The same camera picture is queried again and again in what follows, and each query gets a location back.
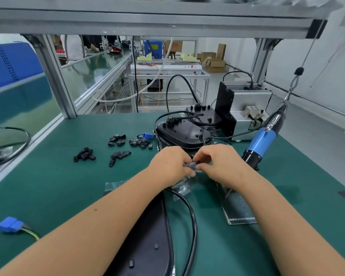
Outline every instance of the cardboard box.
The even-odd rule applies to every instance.
[[[169,49],[170,46],[170,41],[166,40],[164,42],[164,54],[166,55],[167,50]],[[173,52],[181,52],[183,50],[183,41],[182,40],[174,40],[172,42],[172,46],[170,51]]]
[[[216,59],[223,60],[225,56],[226,45],[223,43],[219,43],[216,52]]]
[[[207,58],[202,66],[207,72],[226,72],[226,62],[224,60]]]
[[[215,59],[216,58],[216,52],[202,52],[200,54],[200,61],[203,62],[207,58]]]

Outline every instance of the yellow-green wire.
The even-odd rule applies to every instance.
[[[21,228],[21,230],[23,230],[24,232],[29,233],[30,235],[32,235],[36,239],[36,241],[40,240],[40,237],[36,233],[34,233],[33,231],[31,231],[31,230],[29,230],[27,228]]]

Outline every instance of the blue connector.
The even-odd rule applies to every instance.
[[[1,232],[18,232],[24,223],[19,221],[17,218],[7,217],[0,222],[0,231]]]
[[[144,133],[142,134],[142,136],[143,136],[144,139],[153,138],[153,134],[148,134],[148,133],[146,133],[146,132],[144,132]]]

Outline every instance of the hand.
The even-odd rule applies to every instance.
[[[203,146],[193,161],[201,162],[196,170],[204,171],[211,179],[237,191],[249,174],[256,173],[233,147],[225,144]]]
[[[184,164],[192,162],[189,155],[179,146],[165,147],[152,159],[147,170],[153,178],[162,183],[163,189],[175,185],[195,172]]]

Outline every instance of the floor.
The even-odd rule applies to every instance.
[[[211,74],[207,104],[210,104],[216,98],[219,87],[218,85],[222,80],[222,76],[223,74]],[[228,75],[225,80],[234,81],[235,77],[229,76],[230,75]],[[245,81],[245,76],[243,76],[243,78],[237,78],[237,80],[238,79],[241,81],[244,79]],[[197,90],[200,91],[202,95],[203,89],[204,81],[197,80]],[[187,85],[181,79],[177,79],[175,81],[175,86],[172,88],[172,91],[188,90]],[[129,94],[130,90],[127,86],[123,97],[126,97]],[[148,101],[148,99],[144,98],[142,99],[144,106],[157,105],[156,101]],[[267,112],[273,112],[281,101],[281,98],[273,95]],[[194,103],[193,99],[169,101],[169,105],[191,105]],[[162,106],[159,110],[166,111],[166,102],[159,102],[159,105]],[[138,107],[140,111],[143,111],[142,102],[139,103]],[[115,113],[127,113],[130,111],[130,102],[122,102],[118,104],[115,109]],[[345,186],[345,133],[343,129],[299,106],[290,103],[286,122],[280,135]]]

